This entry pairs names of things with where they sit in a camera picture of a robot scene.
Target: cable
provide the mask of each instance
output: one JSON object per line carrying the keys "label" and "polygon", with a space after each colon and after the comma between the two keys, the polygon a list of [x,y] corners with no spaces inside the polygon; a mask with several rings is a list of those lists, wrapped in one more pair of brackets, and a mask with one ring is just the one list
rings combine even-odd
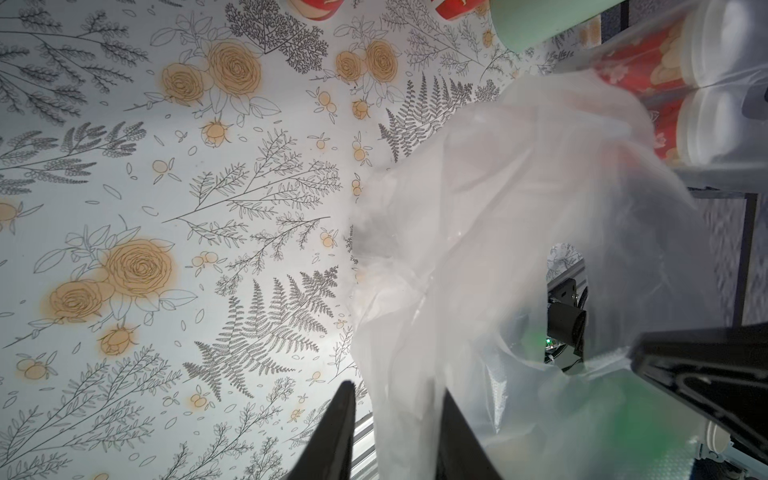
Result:
{"label": "cable", "polygon": [[558,348],[554,349],[554,352],[552,352],[551,355],[547,354],[546,357],[544,358],[544,363],[552,363],[554,359],[558,358],[560,355],[563,354],[567,346],[568,345],[560,345]]}
{"label": "cable", "polygon": [[578,299],[578,308],[584,309],[584,305],[587,304],[587,296],[589,295],[589,286],[584,287],[584,291],[581,292],[581,296]]}
{"label": "cable", "polygon": [[571,365],[569,365],[569,366],[567,366],[567,367],[565,367],[565,368],[563,369],[563,373],[565,373],[565,372],[567,372],[568,370],[570,370],[570,369],[574,368],[574,366],[576,366],[576,364],[577,364],[577,363],[579,363],[579,362],[583,362],[583,360],[582,360],[582,359],[576,359],[576,361],[575,361],[575,362],[573,362]]}

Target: leaf illustration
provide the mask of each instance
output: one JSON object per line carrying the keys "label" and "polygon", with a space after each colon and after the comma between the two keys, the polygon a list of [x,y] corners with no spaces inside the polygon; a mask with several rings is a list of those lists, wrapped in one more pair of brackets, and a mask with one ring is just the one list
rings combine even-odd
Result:
{"label": "leaf illustration", "polygon": [[152,34],[149,45],[152,45],[153,47],[160,47],[162,45],[168,44],[173,41],[177,32],[178,30],[176,28],[161,28]]}
{"label": "leaf illustration", "polygon": [[122,245],[123,243],[128,243],[131,240],[136,237],[136,234],[139,233],[139,230],[141,230],[141,227],[135,227],[131,228],[130,230],[126,230],[122,233],[118,233],[117,237],[115,237],[115,245]]}
{"label": "leaf illustration", "polygon": [[54,320],[54,319],[40,319],[40,320],[32,320],[31,322],[28,322],[27,324],[29,326],[41,327],[41,326],[48,326],[48,325],[51,325],[53,323],[56,323],[56,320]]}
{"label": "leaf illustration", "polygon": [[112,308],[112,315],[114,315],[114,318],[118,320],[125,318],[132,303],[133,298],[128,295],[123,295],[120,292],[115,292],[109,299],[109,306]]}
{"label": "leaf illustration", "polygon": [[196,298],[197,295],[187,290],[165,290],[160,294],[161,303],[166,302],[174,307],[186,305]]}
{"label": "leaf illustration", "polygon": [[175,245],[175,243],[173,242],[169,242],[168,240],[162,240],[160,238],[153,238],[152,240],[150,240],[150,242],[152,242],[153,245],[155,245],[160,250],[163,250],[164,252],[169,251]]}
{"label": "leaf illustration", "polygon": [[115,190],[113,187],[110,187],[107,184],[104,184],[104,189],[107,191],[108,194],[110,194],[112,197],[117,198],[118,200],[123,200],[123,195]]}
{"label": "leaf illustration", "polygon": [[54,266],[57,266],[59,262],[64,258],[67,253],[67,249],[56,249],[43,255],[40,260],[35,263],[33,273],[42,273],[50,270]]}
{"label": "leaf illustration", "polygon": [[280,108],[272,101],[262,97],[253,97],[250,99],[250,109],[258,118],[269,117],[280,113]]}
{"label": "leaf illustration", "polygon": [[30,208],[29,210],[24,210],[20,214],[16,215],[16,218],[26,217],[27,215],[32,215],[34,212],[40,210],[43,208],[42,205],[38,205],[37,207]]}
{"label": "leaf illustration", "polygon": [[136,297],[135,303],[144,312],[157,312],[160,309],[160,296],[155,292],[149,292],[145,296]]}
{"label": "leaf illustration", "polygon": [[229,95],[225,94],[215,85],[210,89],[208,93],[210,95],[211,108],[213,108],[214,113],[220,114],[224,107],[227,106]]}
{"label": "leaf illustration", "polygon": [[88,243],[94,247],[101,245],[109,235],[109,225],[104,225],[102,228],[88,235]]}
{"label": "leaf illustration", "polygon": [[248,97],[246,95],[231,95],[230,103],[237,113],[243,115],[248,115],[250,113]]}

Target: yellow rose illustration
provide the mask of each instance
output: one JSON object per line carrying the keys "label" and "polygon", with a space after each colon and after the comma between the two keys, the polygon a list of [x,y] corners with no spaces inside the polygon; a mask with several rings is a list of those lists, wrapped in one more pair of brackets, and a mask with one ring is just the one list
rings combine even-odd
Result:
{"label": "yellow rose illustration", "polygon": [[364,66],[362,59],[351,51],[343,51],[336,57],[336,73],[346,83],[357,81],[365,73]]}
{"label": "yellow rose illustration", "polygon": [[206,57],[214,83],[228,94],[251,94],[259,87],[261,64],[242,42],[217,43]]}
{"label": "yellow rose illustration", "polygon": [[203,143],[208,147],[220,147],[225,141],[229,143],[227,129],[231,126],[221,123],[221,120],[209,121],[200,132],[200,137],[202,137]]}
{"label": "yellow rose illustration", "polygon": [[148,240],[132,240],[110,250],[104,267],[108,282],[119,293],[145,296],[163,288],[170,278],[170,257]]}
{"label": "yellow rose illustration", "polygon": [[485,17],[488,14],[488,10],[491,6],[488,4],[488,0],[475,7],[475,15],[478,17]]}
{"label": "yellow rose illustration", "polygon": [[397,57],[392,46],[383,40],[374,40],[366,49],[366,64],[378,81],[392,81],[397,75]]}
{"label": "yellow rose illustration", "polygon": [[199,101],[203,93],[213,85],[208,73],[181,63],[168,65],[163,70],[162,80],[165,94],[187,107],[191,102]]}
{"label": "yellow rose illustration", "polygon": [[58,318],[84,322],[86,316],[98,313],[101,303],[112,296],[114,287],[92,280],[67,282],[51,294],[50,303]]}
{"label": "yellow rose illustration", "polygon": [[352,102],[352,114],[355,115],[355,118],[358,120],[369,117],[370,115],[368,115],[368,104],[366,101],[358,100]]}
{"label": "yellow rose illustration", "polygon": [[493,32],[489,28],[482,34],[482,44],[484,47],[489,48],[491,45],[493,45]]}
{"label": "yellow rose illustration", "polygon": [[107,355],[120,355],[131,345],[137,345],[133,340],[133,333],[135,328],[127,329],[124,326],[119,326],[116,329],[110,330],[107,335],[102,336],[99,341],[101,342],[101,351]]}

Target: plastic container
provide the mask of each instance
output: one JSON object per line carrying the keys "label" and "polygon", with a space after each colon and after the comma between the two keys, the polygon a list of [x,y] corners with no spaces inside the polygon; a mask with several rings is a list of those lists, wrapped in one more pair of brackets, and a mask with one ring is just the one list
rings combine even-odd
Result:
{"label": "plastic container", "polygon": [[768,69],[768,2],[703,0],[635,25],[559,71],[593,67],[641,97],[722,83],[753,83]]}
{"label": "plastic container", "polygon": [[683,164],[755,164],[768,169],[768,80],[701,88],[680,108],[677,149]]}
{"label": "plastic container", "polygon": [[768,78],[701,88],[649,111],[656,155],[688,186],[768,191]]}
{"label": "plastic container", "polygon": [[524,51],[617,5],[621,0],[491,0],[498,39]]}
{"label": "plastic container", "polygon": [[486,1],[488,0],[424,0],[429,8],[445,20],[453,20],[469,13]]}
{"label": "plastic container", "polygon": [[333,17],[344,0],[288,0],[293,7],[309,20],[325,20]]}

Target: fern illustration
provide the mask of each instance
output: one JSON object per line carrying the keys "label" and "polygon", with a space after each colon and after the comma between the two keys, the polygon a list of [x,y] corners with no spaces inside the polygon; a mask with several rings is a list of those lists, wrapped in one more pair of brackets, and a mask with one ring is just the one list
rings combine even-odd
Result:
{"label": "fern illustration", "polygon": [[444,78],[435,77],[430,95],[426,76],[422,74],[418,95],[413,80],[408,80],[406,100],[398,113],[386,109],[389,127],[379,124],[379,129],[392,149],[395,162],[401,153],[408,157],[416,146],[439,130],[457,108],[472,100],[472,84],[456,83],[453,79],[450,82],[449,86]]}
{"label": "fern illustration", "polygon": [[230,30],[246,37],[264,55],[279,50],[288,65],[299,73],[321,70],[328,55],[328,42],[321,39],[323,30],[300,22],[288,12],[281,12],[276,0],[240,0],[243,10],[228,3],[225,11]]}
{"label": "fern illustration", "polygon": [[132,357],[88,365],[79,380],[70,380],[61,405],[45,412],[39,406],[20,411],[0,430],[0,468],[8,480],[35,480],[56,475],[71,460],[57,450],[120,450],[152,434],[153,418],[132,399],[164,392],[181,377],[167,361],[144,347]]}
{"label": "fern illustration", "polygon": [[128,74],[107,65],[95,63],[99,55],[89,46],[96,44],[101,57],[116,64],[135,67],[148,61],[147,52],[118,40],[128,36],[128,29],[110,22],[103,10],[89,14],[81,32],[65,33],[65,26],[35,2],[29,8],[20,8],[16,16],[4,17],[18,21],[20,28],[3,31],[9,38],[29,39],[37,42],[35,50],[45,60],[45,66],[17,61],[28,58],[31,51],[20,45],[0,42],[0,103],[10,104],[7,110],[24,114],[25,109],[40,118],[61,126],[66,117],[79,117],[78,105],[88,103],[80,87],[90,78],[103,94],[108,94],[118,82],[133,82]]}
{"label": "fern illustration", "polygon": [[195,342],[203,363],[184,363],[190,379],[200,377],[219,400],[223,378],[253,398],[246,387],[246,371],[257,372],[258,375],[293,371],[278,363],[275,355],[319,350],[305,333],[328,333],[315,315],[333,318],[333,312],[324,299],[336,297],[331,288],[337,286],[337,276],[337,266],[325,273],[315,271],[312,276],[302,272],[301,287],[288,276],[288,291],[275,279],[269,309],[264,306],[261,287],[254,280],[248,316],[240,299],[232,296],[228,321],[216,342]]}
{"label": "fern illustration", "polygon": [[[214,435],[208,448],[188,470],[186,467],[192,452],[186,442],[181,443],[179,445],[180,451],[174,455],[173,463],[166,473],[158,477],[157,480],[213,480],[214,478],[219,478],[222,475],[222,471],[219,468],[219,460],[224,456],[238,458],[242,454],[253,450],[253,444],[244,441],[243,437],[254,426],[261,427],[275,415],[282,412],[283,409],[277,406],[276,403],[278,400],[288,400],[293,394],[295,386],[296,380],[289,377],[277,379],[272,391],[266,396],[266,405],[262,405],[257,409],[255,405],[249,403],[240,412],[240,425],[235,429],[232,439],[227,436],[231,430],[228,424],[216,424],[214,426]],[[269,437],[264,441],[262,448],[253,454],[251,466],[246,467],[246,474],[249,476],[244,476],[243,479],[252,480],[255,478],[261,480],[263,476],[254,477],[254,472],[261,473],[266,470],[281,470],[280,463],[283,457],[273,452],[275,443],[276,440]],[[263,456],[259,463],[257,462],[257,457],[261,454]]]}
{"label": "fern illustration", "polygon": [[[13,137],[8,141],[10,148],[0,154],[0,172],[23,172],[24,178],[5,178],[5,173],[0,173],[0,194],[28,194],[31,191],[28,185],[36,181],[87,183],[87,180],[81,178],[91,174],[88,168],[96,165],[96,162],[83,162],[79,156],[94,151],[101,151],[105,157],[112,158],[132,155],[136,151],[135,142],[147,135],[141,125],[139,122],[126,127],[122,121],[108,132],[103,125],[92,126],[91,122],[85,122],[79,127],[70,128],[60,144],[57,138],[40,137],[40,131],[28,131]],[[0,147],[2,145],[3,139],[0,137]],[[62,155],[38,159],[42,152],[56,147],[59,147]]]}

